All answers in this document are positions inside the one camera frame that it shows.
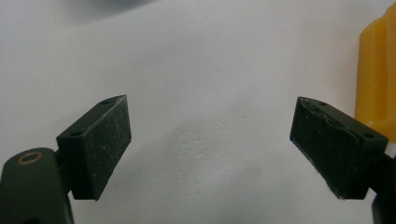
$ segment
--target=textured black surface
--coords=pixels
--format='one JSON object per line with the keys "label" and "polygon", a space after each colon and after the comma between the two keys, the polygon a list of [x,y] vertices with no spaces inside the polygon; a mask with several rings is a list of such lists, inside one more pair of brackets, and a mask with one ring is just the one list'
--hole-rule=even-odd
{"label": "textured black surface", "polygon": [[125,95],[97,104],[57,137],[75,199],[99,199],[131,137]]}
{"label": "textured black surface", "polygon": [[342,199],[363,199],[388,139],[323,102],[299,97],[290,140]]}

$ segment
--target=white surface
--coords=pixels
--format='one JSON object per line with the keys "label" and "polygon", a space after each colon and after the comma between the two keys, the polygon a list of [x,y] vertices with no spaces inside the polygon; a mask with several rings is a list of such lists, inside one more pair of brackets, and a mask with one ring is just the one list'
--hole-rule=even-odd
{"label": "white surface", "polygon": [[289,140],[297,96],[353,114],[389,0],[3,0],[0,164],[127,94],[133,142],[81,223],[372,223]]}

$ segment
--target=black mount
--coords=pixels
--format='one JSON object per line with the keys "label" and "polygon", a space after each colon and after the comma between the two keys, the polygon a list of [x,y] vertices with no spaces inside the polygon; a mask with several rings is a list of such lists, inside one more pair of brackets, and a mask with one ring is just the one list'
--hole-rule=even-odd
{"label": "black mount", "polygon": [[396,223],[396,161],[388,138],[321,101],[299,97],[290,140],[339,199],[364,199],[369,188],[375,224]]}
{"label": "black mount", "polygon": [[57,138],[9,159],[0,185],[1,224],[72,224],[67,193],[98,200],[131,142],[125,95],[94,106]]}

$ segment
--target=brass screw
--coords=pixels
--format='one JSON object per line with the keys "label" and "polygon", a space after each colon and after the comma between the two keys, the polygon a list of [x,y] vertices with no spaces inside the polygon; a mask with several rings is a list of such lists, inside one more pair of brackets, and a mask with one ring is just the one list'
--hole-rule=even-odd
{"label": "brass screw", "polygon": [[27,165],[39,161],[43,157],[43,153],[40,151],[28,152],[18,158],[19,165]]}

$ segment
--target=yellow object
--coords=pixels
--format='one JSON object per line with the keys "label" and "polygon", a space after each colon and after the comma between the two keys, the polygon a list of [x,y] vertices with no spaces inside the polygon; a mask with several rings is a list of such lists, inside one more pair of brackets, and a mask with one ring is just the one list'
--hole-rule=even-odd
{"label": "yellow object", "polygon": [[355,118],[396,142],[396,4],[361,32]]}

